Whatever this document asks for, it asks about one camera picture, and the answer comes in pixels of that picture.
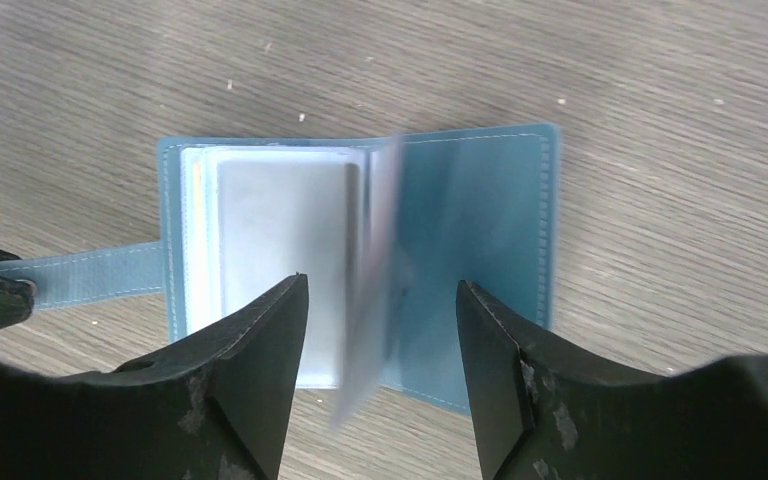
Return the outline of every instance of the card holder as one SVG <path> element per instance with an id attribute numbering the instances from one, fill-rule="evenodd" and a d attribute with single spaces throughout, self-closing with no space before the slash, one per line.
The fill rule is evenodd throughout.
<path id="1" fill-rule="evenodd" d="M 469 413 L 459 280 L 551 327 L 560 176 L 552 125 L 395 140 L 170 137 L 157 154 L 158 242 L 7 260 L 0 275 L 34 282 L 37 310 L 163 293 L 176 341 L 279 273 L 307 273 L 311 317 L 297 386 L 345 387 L 343 413 L 379 382 Z M 398 168 L 376 174 L 376 165 Z M 387 175 L 395 184 L 380 180 Z M 388 239 L 378 270 L 376 225 Z M 347 300 L 382 278 L 386 287 L 371 288 L 377 296 L 363 297 L 363 308 Z"/>

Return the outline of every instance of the stitching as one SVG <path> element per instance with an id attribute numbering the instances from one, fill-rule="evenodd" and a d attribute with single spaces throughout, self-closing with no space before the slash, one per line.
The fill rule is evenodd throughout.
<path id="1" fill-rule="evenodd" d="M 140 292 L 161 292 L 163 291 L 163 287 L 139 287 L 139 288 L 130 288 L 128 290 L 118 290 L 113 293 L 103 293 L 101 295 L 94 295 L 92 297 L 81 297 L 81 298 L 75 298 L 70 300 L 60 300 L 56 302 L 42 302 L 39 304 L 39 307 L 56 307 L 56 306 L 64 306 L 64 305 L 77 305 L 84 302 L 92 302 L 96 300 L 105 300 L 108 298 L 116 298 L 122 295 L 128 295 L 132 293 L 140 293 Z"/>
<path id="2" fill-rule="evenodd" d="M 548 208 L 549 208 L 549 202 L 548 198 L 543 197 L 544 193 L 548 195 L 549 190 L 549 171 L 551 168 L 551 162 L 550 162 L 550 148 L 549 148 L 549 141 L 548 138 L 546 138 L 544 135 L 536 134 L 536 133 L 518 133 L 518 134 L 501 134 L 501 135 L 477 135 L 473 137 L 463 137 L 463 138 L 447 138 L 447 139 L 438 139 L 438 140 L 420 140 L 420 141 L 414 141 L 414 142 L 405 142 L 407 145 L 418 145 L 423 143 L 445 143 L 445 142 L 463 142 L 467 140 L 481 140 L 481 139 L 489 139 L 489 138 L 511 138 L 511 137 L 538 137 L 540 139 L 540 148 L 541 148 L 541 157 L 540 157 L 540 175 L 541 175 L 541 183 L 540 183 L 540 203 L 538 205 L 538 284 L 543 285 L 544 288 L 540 289 L 538 293 L 538 319 L 542 319 L 542 316 L 545 316 L 545 303 L 546 303 L 546 297 L 548 296 L 548 288 L 546 288 L 546 277 L 547 277 L 547 271 L 548 268 L 546 267 L 546 256 L 548 255 L 548 248 L 546 246 L 541 247 L 541 240 L 540 239 L 547 239 L 547 230 L 548 230 Z M 166 245 L 167 245 L 167 254 L 169 256 L 169 262 L 167 267 L 167 275 L 168 279 L 170 279 L 170 297 L 171 297 L 171 304 L 172 304 L 172 329 L 173 329 L 173 335 L 177 338 L 178 336 L 178 320 L 177 320 L 177 312 L 175 305 L 177 304 L 177 299 L 175 298 L 175 282 L 172 281 L 173 278 L 173 269 L 172 269 L 172 241 L 171 241 L 171 231 L 170 231 L 170 223 L 171 223 L 171 212 L 170 212 L 170 201 L 169 201 L 169 169 L 168 169 L 168 161 L 169 161 L 169 151 L 173 148 L 183 148 L 185 147 L 186 143 L 180 143 L 176 145 L 171 145 L 167 147 L 163 152 L 163 174 L 164 174 L 164 201 L 166 204 L 166 228 L 164 228 L 164 234 L 166 235 Z M 373 147 L 375 144 L 367 143 L 367 144 L 360 144 L 360 145 L 350 145 L 349 148 L 369 148 Z M 456 403 L 448 402 L 446 400 L 443 400 L 441 398 L 437 398 L 431 395 L 428 395 L 426 393 L 422 393 L 410 388 L 405 387 L 404 385 L 397 383 L 397 387 L 402 389 L 405 392 L 412 393 L 414 395 L 418 395 L 423 398 L 427 398 L 429 400 L 433 400 L 436 402 L 440 402 L 443 404 L 446 404 L 450 407 L 455 407 L 459 410 L 465 411 L 466 407 L 462 405 L 458 405 Z"/>
<path id="3" fill-rule="evenodd" d="M 416 390 L 412 390 L 410 388 L 405 387 L 404 385 L 402 385 L 400 383 L 397 383 L 396 386 L 399 387 L 400 389 L 408 392 L 408 393 L 412 393 L 414 395 L 419 395 L 420 397 L 424 397 L 424 398 L 427 398 L 429 400 L 434 400 L 436 402 L 445 403 L 446 405 L 448 405 L 450 407 L 455 407 L 455 408 L 457 408 L 459 410 L 466 410 L 466 407 L 464 407 L 463 405 L 458 405 L 457 403 L 447 402 L 447 401 L 443 400 L 442 398 L 433 397 L 431 395 L 428 395 L 427 393 L 422 393 L 422 392 L 418 392 Z"/>
<path id="4" fill-rule="evenodd" d="M 23 267 L 12 267 L 12 268 L 4 268 L 4 269 L 0 268 L 0 274 L 1 273 L 7 273 L 7 272 L 19 272 L 19 271 L 26 271 L 26 270 L 36 270 L 38 268 L 51 268 L 51 267 L 57 267 L 57 266 L 60 266 L 60 265 L 70 265 L 70 264 L 74 264 L 74 263 L 78 263 L 78 262 L 87 262 L 87 261 L 96 260 L 96 259 L 99 259 L 99 258 L 118 257 L 120 255 L 128 255 L 128 254 L 132 254 L 132 253 L 150 252 L 152 250 L 157 250 L 159 248 L 160 247 L 158 245 L 154 245 L 154 246 L 151 246 L 151 247 L 128 248 L 128 249 L 125 249 L 125 250 L 119 250 L 119 251 L 115 251 L 115 252 L 95 253 L 95 254 L 91 254 L 91 255 L 86 255 L 84 257 L 81 257 L 80 255 L 85 255 L 85 254 L 77 253 L 77 254 L 74 254 L 74 257 L 71 258 L 71 259 L 65 259 L 65 260 L 61 260 L 59 262 L 54 262 L 54 263 L 41 263 L 39 265 L 26 265 L 26 266 L 23 266 Z M 48 261 L 51 261 L 52 259 L 57 259 L 57 258 L 63 258 L 63 257 L 52 257 Z"/>

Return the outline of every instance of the leather strap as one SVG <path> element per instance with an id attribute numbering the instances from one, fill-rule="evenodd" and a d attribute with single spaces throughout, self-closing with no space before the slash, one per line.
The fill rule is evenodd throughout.
<path id="1" fill-rule="evenodd" d="M 0 262 L 0 276 L 36 285 L 36 310 L 163 293 L 160 242 Z"/>

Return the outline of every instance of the table surface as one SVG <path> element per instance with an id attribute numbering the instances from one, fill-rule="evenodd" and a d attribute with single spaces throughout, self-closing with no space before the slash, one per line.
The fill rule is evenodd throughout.
<path id="1" fill-rule="evenodd" d="M 768 0 L 0 0 L 0 247 L 158 236 L 163 136 L 562 126 L 557 331 L 660 373 L 768 352 Z M 35 315 L 0 359 L 112 369 L 158 298 Z M 284 478 L 478 478 L 469 419 L 299 393 Z"/>

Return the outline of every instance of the white stitching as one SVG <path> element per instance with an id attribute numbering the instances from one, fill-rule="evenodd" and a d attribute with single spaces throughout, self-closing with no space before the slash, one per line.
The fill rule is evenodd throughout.
<path id="1" fill-rule="evenodd" d="M 151 246 L 151 247 L 129 248 L 129 249 L 126 249 L 126 250 L 118 250 L 118 251 L 107 252 L 107 253 L 95 253 L 95 254 L 92 254 L 92 255 L 86 255 L 86 253 L 76 253 L 76 254 L 73 254 L 75 257 L 79 257 L 80 255 L 86 255 L 86 256 L 80 257 L 80 258 L 65 259 L 65 260 L 61 260 L 59 262 L 54 262 L 54 263 L 42 263 L 42 264 L 39 264 L 39 265 L 26 265 L 24 267 L 12 267 L 12 268 L 0 269 L 0 274 L 1 273 L 7 273 L 7 272 L 18 272 L 18 271 L 25 271 L 25 270 L 36 270 L 38 268 L 57 267 L 57 266 L 60 266 L 60 265 L 69 265 L 69 264 L 78 263 L 78 262 L 86 262 L 86 261 L 95 260 L 95 259 L 98 259 L 98 258 L 118 257 L 118 256 L 121 256 L 121 255 L 128 255 L 128 254 L 131 254 L 131 253 L 150 252 L 152 250 L 157 250 L 159 248 L 160 247 L 158 245 L 154 245 L 154 246 Z M 21 261 L 24 261 L 24 260 L 8 260 L 8 261 L 20 261 L 21 262 Z M 30 261 L 44 262 L 46 260 L 45 259 L 35 259 L 35 260 L 30 260 Z"/>
<path id="2" fill-rule="evenodd" d="M 510 137 L 538 137 L 540 139 L 540 149 L 541 149 L 541 153 L 542 153 L 541 157 L 540 157 L 540 175 L 542 176 L 543 172 L 547 172 L 547 174 L 548 174 L 548 171 L 551 168 L 551 162 L 550 162 L 550 156 L 549 156 L 549 153 L 550 153 L 550 151 L 549 151 L 550 150 L 550 148 L 549 148 L 550 147 L 549 146 L 549 139 L 546 138 L 544 135 L 540 135 L 540 134 L 536 134 L 536 133 L 517 133 L 517 134 L 502 134 L 502 135 L 479 135 L 479 136 L 474 136 L 474 137 L 446 138 L 446 139 L 437 139 L 437 140 L 420 140 L 420 141 L 405 142 L 405 143 L 408 144 L 408 145 L 417 145 L 417 144 L 422 144 L 422 143 L 463 142 L 463 141 L 466 141 L 466 140 L 481 140 L 481 139 L 489 139 L 489 138 L 510 138 Z M 171 145 L 171 146 L 167 147 L 166 150 L 164 150 L 164 152 L 163 152 L 163 171 L 164 171 L 164 176 L 166 177 L 166 184 L 165 184 L 165 188 L 164 188 L 164 197 L 165 197 L 165 201 L 166 201 L 166 217 L 167 217 L 166 218 L 166 229 L 165 229 L 166 231 L 165 231 L 165 233 L 166 233 L 167 248 L 168 248 L 168 253 L 169 253 L 169 267 L 167 269 L 167 274 L 168 274 L 167 279 L 172 279 L 173 278 L 173 274 L 174 274 L 174 272 L 172 270 L 172 258 L 173 258 L 172 254 L 171 254 L 171 251 L 172 251 L 171 243 L 172 242 L 171 242 L 171 240 L 169 240 L 171 238 L 171 235 L 170 235 L 171 231 L 169 230 L 169 228 L 170 228 L 170 220 L 171 220 L 171 213 L 170 213 L 170 210 L 169 210 L 170 203 L 169 203 L 169 198 L 168 198 L 168 196 L 169 196 L 169 188 L 168 188 L 168 185 L 169 185 L 169 182 L 168 182 L 168 159 L 169 158 L 168 158 L 168 156 L 169 156 L 169 151 L 172 150 L 173 148 L 183 148 L 186 145 L 189 145 L 189 144 L 181 143 L 181 144 L 177 144 L 177 145 Z M 369 147 L 373 147 L 373 146 L 375 146 L 375 144 L 350 145 L 349 148 L 369 148 Z M 541 192 L 541 194 L 543 192 L 548 193 L 548 188 L 549 188 L 548 181 L 544 181 L 542 179 L 542 177 L 541 177 L 541 183 L 540 183 L 540 192 Z M 543 222 L 542 222 L 543 217 L 547 216 L 548 203 L 549 203 L 548 199 L 547 199 L 547 201 L 543 201 L 541 199 L 541 201 L 540 201 L 540 203 L 538 205 L 538 222 L 539 222 L 538 223 L 538 229 L 537 229 L 538 238 L 548 238 L 548 237 L 545 237 L 547 232 L 546 232 L 546 228 L 543 226 Z M 547 245 L 547 248 L 541 248 L 539 246 L 539 243 L 538 243 L 538 250 L 537 250 L 537 252 L 538 252 L 538 255 L 537 255 L 537 257 L 538 257 L 538 260 L 537 260 L 538 261 L 537 281 L 538 281 L 538 284 L 546 285 L 546 282 L 547 282 L 547 279 L 546 279 L 547 268 L 545 266 L 545 263 L 546 263 L 546 256 L 548 255 L 548 245 Z M 175 283 L 174 281 L 170 280 L 170 284 L 172 284 L 171 287 L 170 287 L 170 296 L 172 297 L 171 298 L 171 302 L 170 302 L 172 304 L 172 312 L 171 312 L 172 313 L 172 322 L 171 323 L 172 323 L 172 328 L 173 328 L 173 335 L 175 336 L 175 338 L 177 338 L 178 337 L 178 330 L 177 330 L 178 320 L 177 320 L 176 312 L 175 312 L 175 305 L 177 304 L 177 299 L 175 298 L 174 283 Z M 538 293 L 538 295 L 539 295 L 538 296 L 538 300 L 537 300 L 537 304 L 538 304 L 538 311 L 537 311 L 538 321 L 540 321 L 540 319 L 542 319 L 542 317 L 545 316 L 545 313 L 546 313 L 545 312 L 545 310 L 546 310 L 546 303 L 547 303 L 547 297 L 549 295 L 549 291 L 550 291 L 550 289 L 548 288 L 548 286 L 546 286 L 543 289 L 542 294 Z M 414 395 L 419 395 L 421 397 L 425 397 L 425 398 L 428 398 L 430 400 L 434 400 L 436 402 L 444 403 L 446 405 L 449 405 L 451 407 L 455 407 L 455 408 L 460 409 L 460 410 L 464 410 L 464 411 L 466 410 L 466 407 L 464 407 L 463 405 L 458 405 L 456 403 L 447 402 L 446 400 L 443 400 L 443 399 L 440 399 L 440 398 L 436 398 L 436 397 L 433 397 L 431 395 L 428 395 L 428 394 L 425 394 L 425 393 L 422 393 L 422 392 L 418 392 L 416 390 L 412 390 L 410 388 L 405 387 L 404 385 L 402 385 L 400 383 L 397 383 L 396 386 L 399 387 L 400 389 L 402 389 L 403 391 L 412 393 Z"/>
<path id="3" fill-rule="evenodd" d="M 116 298 L 121 295 L 127 295 L 129 293 L 138 293 L 138 292 L 162 292 L 163 287 L 139 287 L 139 288 L 131 288 L 128 290 L 118 290 L 113 293 L 103 293 L 101 295 L 94 295 L 92 297 L 81 297 L 81 298 L 74 298 L 71 300 L 60 300 L 57 302 L 43 302 L 39 304 L 39 307 L 53 307 L 53 306 L 64 306 L 64 305 L 77 305 L 84 302 L 92 302 L 96 300 L 104 300 L 108 298 Z"/>

